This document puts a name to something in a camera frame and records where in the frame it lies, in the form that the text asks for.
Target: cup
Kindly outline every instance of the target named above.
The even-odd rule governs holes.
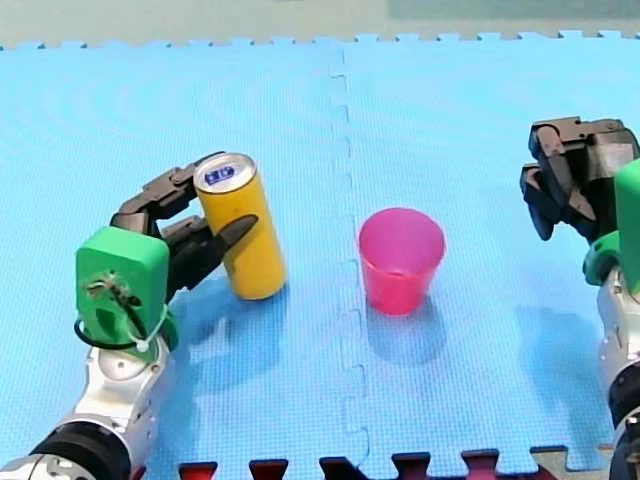
[[[388,208],[360,229],[358,248],[368,302],[387,315],[413,312],[445,254],[442,229],[424,213]]]

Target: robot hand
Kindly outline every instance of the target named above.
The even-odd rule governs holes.
[[[199,217],[164,231],[158,220],[196,197],[193,171],[175,168],[125,202],[76,257],[75,329],[91,346],[80,400],[26,457],[0,470],[0,480],[129,480],[144,474],[157,414],[173,382],[177,328],[168,303],[217,268],[256,224],[243,216],[211,233]]]
[[[610,478],[637,480],[640,148],[619,120],[571,117],[535,123],[529,149],[537,163],[523,167],[520,186],[538,234],[548,240],[564,222],[590,244],[583,272],[588,283],[600,287],[601,380],[616,429]]]

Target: can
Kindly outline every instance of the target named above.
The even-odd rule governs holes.
[[[200,161],[193,183],[214,235],[240,216],[258,216],[223,261],[235,294],[260,300],[277,293],[287,270],[255,162],[241,153],[213,154]]]

